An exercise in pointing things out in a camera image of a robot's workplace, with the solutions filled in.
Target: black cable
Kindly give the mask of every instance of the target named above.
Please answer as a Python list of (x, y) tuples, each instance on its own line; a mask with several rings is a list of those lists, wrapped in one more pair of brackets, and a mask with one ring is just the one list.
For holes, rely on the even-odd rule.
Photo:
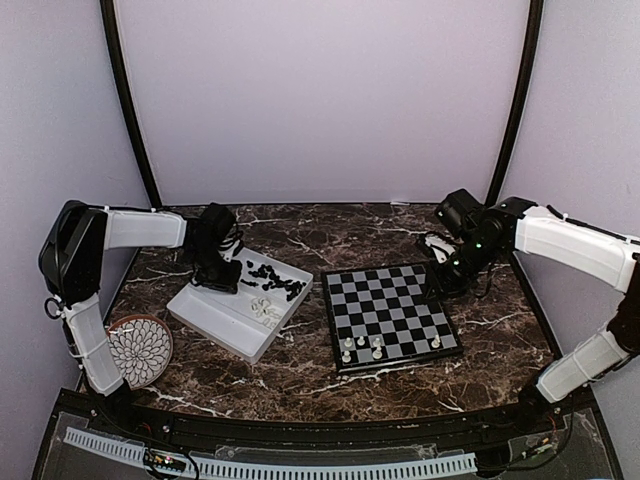
[(100, 413), (102, 414), (102, 417), (107, 421), (107, 423), (109, 423), (112, 427), (114, 427), (116, 430), (119, 430), (120, 432), (124, 433), (128, 438), (132, 438), (132, 439), (137, 439), (140, 442), (142, 442), (146, 448), (147, 444), (151, 444), (151, 443), (155, 443), (156, 445), (159, 445), (163, 448), (167, 448), (170, 449), (172, 451), (177, 450), (180, 455), (183, 455), (187, 460), (189, 460), (189, 462), (191, 462), (191, 465), (193, 466), (193, 470), (195, 472), (195, 480), (199, 480), (200, 479), (200, 468), (198, 467), (198, 464), (196, 463), (196, 461), (191, 457), (191, 455), (185, 451), (185, 449), (183, 447), (179, 447), (178, 445), (172, 445), (168, 442), (164, 442), (162, 440), (158, 440), (156, 438), (149, 438), (149, 437), (145, 437), (144, 435), (138, 435), (137, 433), (131, 432), (129, 430), (127, 430), (126, 428), (121, 427), (120, 425), (118, 425), (118, 423), (115, 420), (112, 420), (109, 415), (107, 414), (107, 412), (104, 411), (104, 409), (102, 408), (101, 402), (99, 399), (96, 399), (95, 396), (97, 396), (97, 393), (95, 393), (95, 391), (91, 388), (91, 386), (89, 385), (89, 380), (87, 379), (86, 375), (83, 375), (83, 381), (85, 384), (85, 388), (87, 389), (87, 393), (89, 393), (90, 396), (94, 397), (94, 403), (96, 405), (96, 407), (98, 408), (98, 410), (100, 411)]
[(547, 458), (544, 462), (539, 463), (538, 465), (533, 465), (530, 467), (516, 467), (516, 468), (512, 468), (513, 465), (516, 465), (520, 462), (523, 462), (525, 460), (529, 460), (531, 458), (535, 458), (537, 455), (534, 455), (533, 457), (518, 457), (508, 463), (502, 464), (502, 465), (482, 465), (480, 463), (478, 463), (478, 467), (481, 470), (487, 470), (487, 471), (494, 471), (494, 470), (502, 470), (502, 471), (508, 471), (508, 472), (525, 472), (525, 471), (530, 471), (530, 470), (537, 470), (538, 468), (542, 468), (545, 465), (550, 464), (551, 462), (553, 462), (556, 458), (558, 458), (558, 456), (565, 450), (565, 448), (567, 448), (567, 445), (569, 444), (569, 441), (571, 440), (571, 434), (573, 433), (573, 422), (574, 422), (574, 417), (575, 417), (575, 396), (571, 395), (571, 416), (569, 417), (569, 427), (568, 427), (568, 432), (567, 435), (565, 436), (564, 442), (562, 443), (562, 445), (559, 445), (558, 448), (556, 449), (556, 451), (553, 453), (553, 455), (551, 455), (549, 458)]
[(496, 261), (497, 258), (494, 259), (490, 264), (489, 264), (489, 268), (487, 269), (487, 284), (484, 287), (484, 292), (477, 294), (474, 293), (474, 296), (477, 299), (483, 299), (484, 297), (486, 297), (487, 295), (489, 295), (489, 292), (491, 291), (491, 287), (493, 286), (493, 275), (495, 274), (493, 268), (496, 265)]

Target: chessboard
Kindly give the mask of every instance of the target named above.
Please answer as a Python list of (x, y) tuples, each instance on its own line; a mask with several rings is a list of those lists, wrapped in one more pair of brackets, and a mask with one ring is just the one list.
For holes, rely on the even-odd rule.
[(425, 264), (323, 274), (338, 373), (462, 353), (442, 305), (426, 300), (425, 279)]

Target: white patterned plate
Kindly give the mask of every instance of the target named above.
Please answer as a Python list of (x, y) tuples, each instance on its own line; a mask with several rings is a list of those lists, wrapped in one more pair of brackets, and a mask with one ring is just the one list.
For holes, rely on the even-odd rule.
[(129, 315), (107, 331), (111, 354), (132, 390), (154, 382), (169, 365), (173, 339), (165, 323), (152, 315)]

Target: black metal pole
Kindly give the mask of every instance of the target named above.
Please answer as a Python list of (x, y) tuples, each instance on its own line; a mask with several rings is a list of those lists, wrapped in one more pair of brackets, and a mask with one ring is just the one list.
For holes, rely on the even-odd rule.
[(500, 190), (502, 189), (504, 179), (507, 175), (507, 169), (509, 168), (513, 147), (516, 143), (520, 120), (522, 119), (522, 112), (524, 111), (524, 104), (527, 100), (533, 61), (536, 56), (536, 47), (538, 46), (543, 4), (544, 0), (531, 0), (529, 6), (529, 19), (527, 21), (527, 31), (522, 48), (518, 81), (516, 82), (516, 88), (513, 94), (507, 128), (505, 129), (504, 138), (502, 139), (502, 147), (500, 147), (500, 154), (498, 155), (496, 168), (493, 172), (491, 185), (489, 186), (489, 193), (487, 193), (485, 200), (485, 205), (487, 206), (495, 205), (498, 201), (498, 196), (500, 195)]
[(153, 178), (153, 171), (149, 163), (147, 151), (144, 148), (138, 118), (133, 106), (131, 90), (129, 89), (129, 81), (127, 80), (127, 72), (124, 66), (124, 58), (122, 56), (122, 46), (120, 44), (120, 36), (118, 35), (118, 23), (116, 21), (115, 6), (113, 0), (100, 0), (102, 9), (102, 23), (104, 24), (104, 33), (107, 38), (107, 48), (109, 49), (109, 57), (111, 58), (111, 68), (113, 69), (113, 77), (116, 82), (116, 89), (120, 97), (120, 107), (122, 115), (127, 125), (131, 146), (136, 157), (138, 170), (142, 176), (144, 188), (147, 191), (149, 202), (154, 208), (162, 207), (160, 192), (158, 185)]

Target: marble tabletop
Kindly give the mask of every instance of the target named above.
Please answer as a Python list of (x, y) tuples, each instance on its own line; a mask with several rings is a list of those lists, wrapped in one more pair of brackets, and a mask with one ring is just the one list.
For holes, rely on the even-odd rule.
[[(171, 363), (136, 402), (183, 413), (289, 422), (408, 419), (513, 403), (552, 354), (508, 263), (495, 267), (483, 299), (446, 307), (464, 354), (425, 364), (338, 376), (321, 273), (425, 260), (417, 235), (444, 231), (432, 205), (261, 205), (233, 207), (247, 246), (314, 275), (300, 308), (256, 365), (171, 317), (166, 304), (189, 281), (180, 252), (142, 249), (109, 321), (134, 313), (164, 320)], [(183, 215), (200, 209), (176, 208)]]

